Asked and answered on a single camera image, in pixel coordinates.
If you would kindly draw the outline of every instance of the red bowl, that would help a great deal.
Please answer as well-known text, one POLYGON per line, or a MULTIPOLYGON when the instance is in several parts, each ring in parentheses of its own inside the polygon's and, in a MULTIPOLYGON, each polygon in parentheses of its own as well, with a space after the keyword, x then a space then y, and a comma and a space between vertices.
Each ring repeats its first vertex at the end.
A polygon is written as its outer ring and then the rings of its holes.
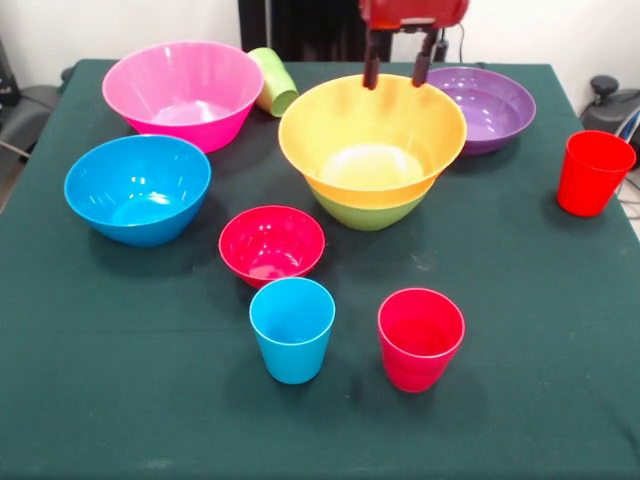
POLYGON ((324 252, 324 233, 310 215, 280 205, 252 208, 222 230, 222 260, 252 287, 283 277, 303 277, 324 252))

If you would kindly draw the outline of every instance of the purple bowl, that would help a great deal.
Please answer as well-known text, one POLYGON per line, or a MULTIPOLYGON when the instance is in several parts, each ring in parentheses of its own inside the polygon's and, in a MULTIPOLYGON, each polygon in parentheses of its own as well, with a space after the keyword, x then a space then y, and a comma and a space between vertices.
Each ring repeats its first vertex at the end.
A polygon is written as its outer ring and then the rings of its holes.
POLYGON ((536 116, 536 102, 517 82, 480 68, 444 67, 429 72, 429 83, 449 95, 467 121, 462 156, 502 148, 536 116))

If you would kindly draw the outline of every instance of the green bowl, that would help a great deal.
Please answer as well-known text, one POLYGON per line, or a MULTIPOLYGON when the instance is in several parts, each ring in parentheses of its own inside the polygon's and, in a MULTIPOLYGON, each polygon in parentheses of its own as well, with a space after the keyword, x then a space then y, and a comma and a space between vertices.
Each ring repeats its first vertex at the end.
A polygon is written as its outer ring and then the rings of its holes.
POLYGON ((313 188, 311 189, 311 192, 316 197, 316 200, 318 200, 318 203, 320 203, 320 205, 322 205, 322 207, 340 223, 355 230, 364 230, 369 232, 387 228, 398 220, 406 217, 409 215, 411 210, 418 206, 420 201, 426 195, 425 192, 415 200, 411 200, 409 203, 405 203, 404 205, 368 210, 365 208, 341 205, 322 196, 313 188))

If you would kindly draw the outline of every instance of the yellow bowl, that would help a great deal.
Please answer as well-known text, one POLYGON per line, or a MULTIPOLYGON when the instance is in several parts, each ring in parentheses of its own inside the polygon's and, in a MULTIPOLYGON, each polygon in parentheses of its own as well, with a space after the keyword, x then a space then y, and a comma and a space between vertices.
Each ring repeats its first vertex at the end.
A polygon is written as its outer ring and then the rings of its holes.
POLYGON ((313 190, 340 205, 406 205, 433 185, 467 137, 460 108, 431 85, 381 74, 338 78, 300 96, 285 112, 278 140, 313 190))

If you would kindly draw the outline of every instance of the white wall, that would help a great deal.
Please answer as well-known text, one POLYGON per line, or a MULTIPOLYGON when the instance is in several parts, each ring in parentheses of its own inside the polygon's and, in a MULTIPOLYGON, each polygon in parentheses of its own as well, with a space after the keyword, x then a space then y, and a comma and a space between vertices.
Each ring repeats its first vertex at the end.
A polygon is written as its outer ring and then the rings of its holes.
POLYGON ((82 58, 120 58, 154 43, 240 46, 237 0, 0 0, 0 36, 21 87, 60 83, 82 58))
MULTIPOLYGON (((550 63, 574 109, 591 100, 589 80, 605 73, 640 88, 640 0, 471 0, 462 21, 465 62, 550 63)), ((399 34, 392 60, 413 61, 417 35, 399 34)), ((448 32, 458 60, 460 29, 448 32)))
MULTIPOLYGON (((580 110, 598 73, 640 87, 639 19, 640 0, 471 0, 464 60, 551 63, 580 110)), ((457 61, 460 30, 448 35, 448 60, 457 61)), ((22 86, 57 84, 81 58, 118 58, 161 41, 240 46, 237 0, 0 0, 0 36, 22 86)), ((413 61, 420 42, 397 36, 392 60, 413 61)))

